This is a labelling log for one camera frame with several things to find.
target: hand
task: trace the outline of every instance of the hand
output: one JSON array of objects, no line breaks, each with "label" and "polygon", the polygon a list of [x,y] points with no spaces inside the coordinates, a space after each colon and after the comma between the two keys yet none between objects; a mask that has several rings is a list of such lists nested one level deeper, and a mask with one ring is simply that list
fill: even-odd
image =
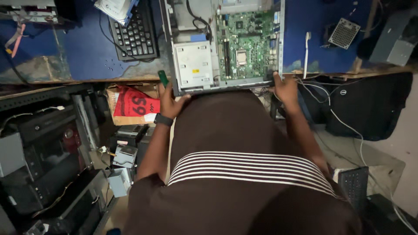
[{"label": "hand", "polygon": [[278,72],[273,72],[274,93],[286,108],[299,106],[298,103],[298,83],[292,77],[285,77],[282,81]]},{"label": "hand", "polygon": [[160,94],[160,113],[164,117],[174,119],[178,116],[186,100],[191,95],[187,94],[180,98],[177,102],[173,99],[173,84],[169,82],[164,88],[162,83],[158,84],[158,93]]}]

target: person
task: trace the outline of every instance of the person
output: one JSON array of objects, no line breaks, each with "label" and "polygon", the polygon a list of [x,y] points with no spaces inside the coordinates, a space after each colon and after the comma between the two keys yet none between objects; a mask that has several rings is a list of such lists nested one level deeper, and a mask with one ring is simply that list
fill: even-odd
[{"label": "person", "polygon": [[157,123],[129,192],[123,234],[359,234],[361,222],[329,175],[297,98],[297,83],[273,74],[288,138],[249,90],[172,99],[176,119],[165,184],[169,124]]}]

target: red bag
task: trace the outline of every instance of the red bag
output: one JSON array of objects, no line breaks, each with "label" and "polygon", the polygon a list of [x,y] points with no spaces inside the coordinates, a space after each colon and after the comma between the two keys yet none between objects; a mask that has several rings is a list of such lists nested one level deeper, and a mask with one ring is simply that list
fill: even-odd
[{"label": "red bag", "polygon": [[113,116],[142,117],[160,112],[160,100],[130,87],[120,86],[119,97]]}]

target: black watch strap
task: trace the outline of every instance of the black watch strap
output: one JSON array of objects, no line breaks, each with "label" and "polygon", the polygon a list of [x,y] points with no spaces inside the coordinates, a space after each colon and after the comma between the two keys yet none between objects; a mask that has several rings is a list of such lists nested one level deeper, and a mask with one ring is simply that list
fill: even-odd
[{"label": "black watch strap", "polygon": [[173,124],[173,122],[174,122],[173,119],[171,119],[169,117],[164,117],[160,113],[157,113],[157,115],[155,116],[155,119],[154,119],[155,124],[162,123],[162,124],[165,124],[167,126],[171,126]]}]

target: green circuit board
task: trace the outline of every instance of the green circuit board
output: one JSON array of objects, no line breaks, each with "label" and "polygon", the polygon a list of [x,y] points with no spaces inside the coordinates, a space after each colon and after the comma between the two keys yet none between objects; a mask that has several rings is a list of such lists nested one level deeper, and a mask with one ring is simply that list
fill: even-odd
[{"label": "green circuit board", "polygon": [[272,11],[217,16],[220,79],[263,77],[275,57],[270,47]]}]

